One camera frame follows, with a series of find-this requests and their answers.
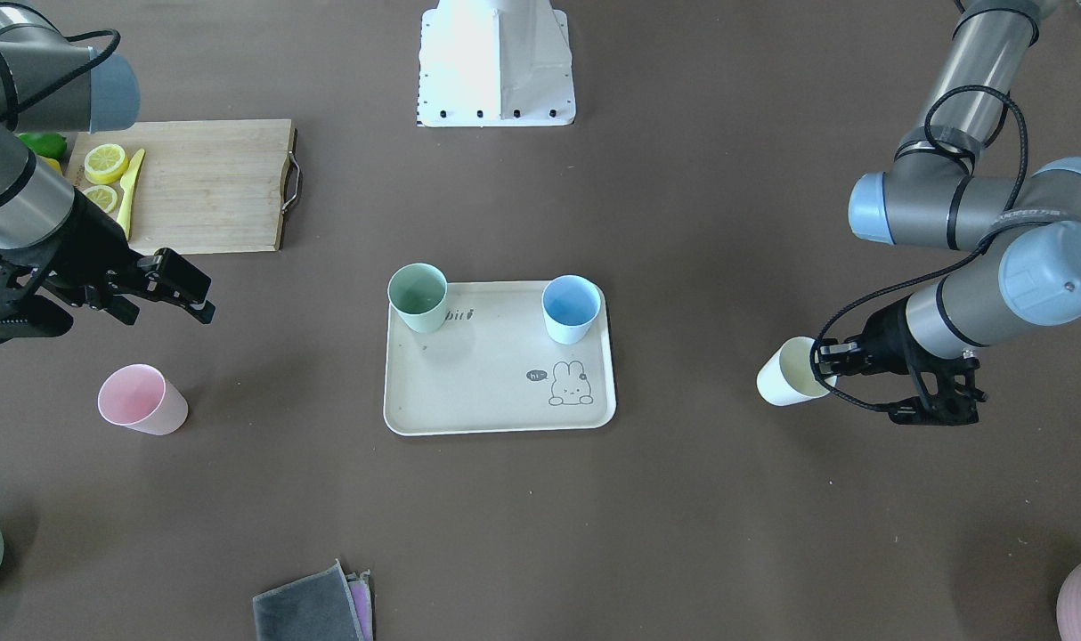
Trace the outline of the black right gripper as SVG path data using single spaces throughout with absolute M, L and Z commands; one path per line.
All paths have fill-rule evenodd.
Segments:
M 105 310 L 133 325 L 139 307 L 114 292 L 110 277 L 137 272 L 138 297 L 173 304 L 202 324 L 214 319 L 206 273 L 174 250 L 142 258 L 101 206 L 74 191 L 59 230 L 31 248 L 0 250 L 0 340 L 63 336 L 74 325 L 69 307 Z

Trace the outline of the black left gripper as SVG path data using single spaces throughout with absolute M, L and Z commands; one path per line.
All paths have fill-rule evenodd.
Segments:
M 872 405 L 896 425 L 976 425 L 977 404 L 986 400 L 975 386 L 979 360 L 964 356 L 945 360 L 927 353 L 908 328 L 904 299 L 875 312 L 848 342 L 820 340 L 813 360 L 820 375 L 891 373 L 911 380 L 915 396 Z

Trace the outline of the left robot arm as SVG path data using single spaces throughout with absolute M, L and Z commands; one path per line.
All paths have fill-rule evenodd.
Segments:
M 963 251 L 964 259 L 906 281 L 910 295 L 838 340 L 822 328 L 802 364 L 815 385 L 894 374 L 915 396 L 855 406 L 896 425 L 972 425 L 986 346 L 1081 318 L 1081 157 L 1028 171 L 1028 126 L 1012 98 L 1022 57 L 1056 1 L 971 1 L 947 61 L 889 172 L 866 174 L 849 226 L 890 245 Z

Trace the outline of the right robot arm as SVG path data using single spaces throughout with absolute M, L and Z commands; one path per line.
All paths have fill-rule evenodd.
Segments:
M 59 337 L 71 308 L 131 325 L 141 297 L 214 318 L 210 277 L 170 248 L 129 248 L 112 216 L 21 142 L 23 133 L 125 130 L 137 78 L 112 28 L 64 36 L 38 9 L 0 1 L 0 344 Z

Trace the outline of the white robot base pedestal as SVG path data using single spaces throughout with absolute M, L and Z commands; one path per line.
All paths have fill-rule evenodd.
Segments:
M 419 126 L 568 126 L 568 16 L 549 1 L 440 1 L 421 16 Z

